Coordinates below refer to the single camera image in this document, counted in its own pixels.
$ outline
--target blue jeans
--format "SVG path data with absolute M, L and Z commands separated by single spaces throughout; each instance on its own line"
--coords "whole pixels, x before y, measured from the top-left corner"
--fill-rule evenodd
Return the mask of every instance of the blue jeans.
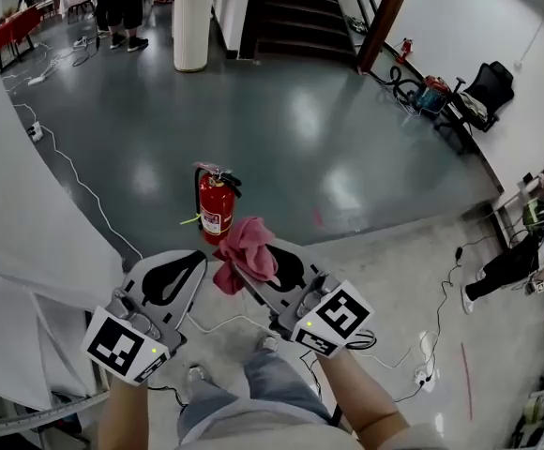
M 245 364 L 245 376 L 252 399 L 279 401 L 313 412 L 330 422 L 330 415 L 318 396 L 299 374 L 275 352 L 263 350 Z M 189 430 L 199 422 L 230 405 L 239 397 L 210 382 L 198 380 L 191 384 L 192 399 L 178 417 L 178 440 L 182 442 Z

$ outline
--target fire extinguisher label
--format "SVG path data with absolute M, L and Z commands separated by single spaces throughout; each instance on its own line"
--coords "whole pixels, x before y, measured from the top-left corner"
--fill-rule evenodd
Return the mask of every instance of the fire extinguisher label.
M 204 230 L 212 235 L 219 235 L 221 217 L 220 214 L 212 214 L 201 207 L 201 223 Z

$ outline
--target black shoe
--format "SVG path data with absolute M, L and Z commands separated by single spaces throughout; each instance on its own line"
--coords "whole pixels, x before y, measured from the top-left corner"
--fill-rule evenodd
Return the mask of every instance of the black shoe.
M 128 41 L 128 50 L 127 52 L 136 52 L 137 50 L 142 50 L 149 45 L 149 40 L 146 38 L 130 37 Z
M 112 35 L 112 43 L 110 44 L 110 50 L 117 49 L 125 41 L 126 41 L 126 37 L 124 37 L 123 35 L 113 34 Z

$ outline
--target chair backrest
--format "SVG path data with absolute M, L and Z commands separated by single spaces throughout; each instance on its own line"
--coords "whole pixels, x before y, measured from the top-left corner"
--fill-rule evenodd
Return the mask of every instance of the chair backrest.
M 488 114 L 493 115 L 514 98 L 513 81 L 512 74 L 499 62 L 482 64 L 472 85 L 464 91 L 483 103 Z

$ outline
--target red tablecloth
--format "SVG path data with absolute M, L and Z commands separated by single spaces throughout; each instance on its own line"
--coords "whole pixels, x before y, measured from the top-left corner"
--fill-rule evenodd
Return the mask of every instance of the red tablecloth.
M 0 50 L 9 42 L 20 43 L 39 23 L 40 12 L 36 7 L 30 7 L 5 22 L 0 26 Z

